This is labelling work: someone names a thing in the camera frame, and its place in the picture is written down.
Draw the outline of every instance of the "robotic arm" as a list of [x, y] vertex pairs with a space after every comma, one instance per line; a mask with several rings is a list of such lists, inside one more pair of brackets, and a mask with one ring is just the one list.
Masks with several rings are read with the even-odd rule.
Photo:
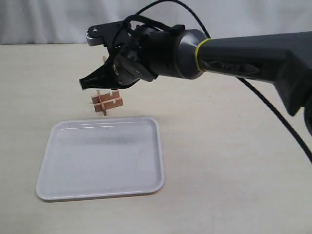
[[[130, 21], [144, 23], [133, 30]], [[82, 89], [125, 89], [158, 76], [196, 79], [214, 72], [273, 84], [289, 115], [305, 107], [312, 134], [312, 32], [208, 39], [184, 25], [168, 27], [134, 15], [92, 26], [90, 46], [103, 44], [105, 64], [80, 79]]]

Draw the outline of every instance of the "plastic tray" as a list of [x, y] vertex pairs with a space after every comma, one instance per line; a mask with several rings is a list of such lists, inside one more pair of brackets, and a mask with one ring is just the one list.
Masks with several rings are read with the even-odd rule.
[[51, 131], [36, 192], [43, 200], [138, 195], [163, 182], [154, 119], [66, 121]]

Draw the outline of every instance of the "table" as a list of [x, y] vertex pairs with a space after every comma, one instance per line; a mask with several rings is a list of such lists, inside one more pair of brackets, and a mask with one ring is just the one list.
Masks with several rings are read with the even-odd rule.
[[[159, 122], [166, 181], [156, 194], [46, 203], [35, 185], [51, 128], [104, 118], [78, 79], [102, 47], [0, 46], [0, 233], [306, 234], [312, 168], [298, 144], [241, 82], [159, 77], [122, 90], [108, 117]], [[270, 84], [253, 82], [286, 114]], [[302, 111], [287, 116], [312, 146]]]

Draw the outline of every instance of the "white curtain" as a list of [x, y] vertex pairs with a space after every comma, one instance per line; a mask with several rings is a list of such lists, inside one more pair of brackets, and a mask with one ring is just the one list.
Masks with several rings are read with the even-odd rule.
[[[122, 20], [153, 0], [0, 0], [0, 43], [84, 43], [89, 26]], [[184, 0], [213, 38], [312, 31], [312, 0]], [[198, 28], [165, 2], [143, 15]]]

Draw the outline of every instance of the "yellow ring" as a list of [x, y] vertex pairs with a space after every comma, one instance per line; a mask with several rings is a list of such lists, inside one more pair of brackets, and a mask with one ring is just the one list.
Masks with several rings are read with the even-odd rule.
[[198, 51], [199, 51], [199, 48], [201, 47], [202, 44], [204, 44], [205, 42], [209, 41], [210, 38], [207, 38], [207, 39], [204, 39], [200, 44], [198, 44], [198, 46], [196, 47], [196, 50], [195, 50], [195, 62], [196, 62], [196, 66], [198, 68], [199, 71], [202, 71], [204, 72], [200, 66], [199, 66], [199, 61], [198, 61]]

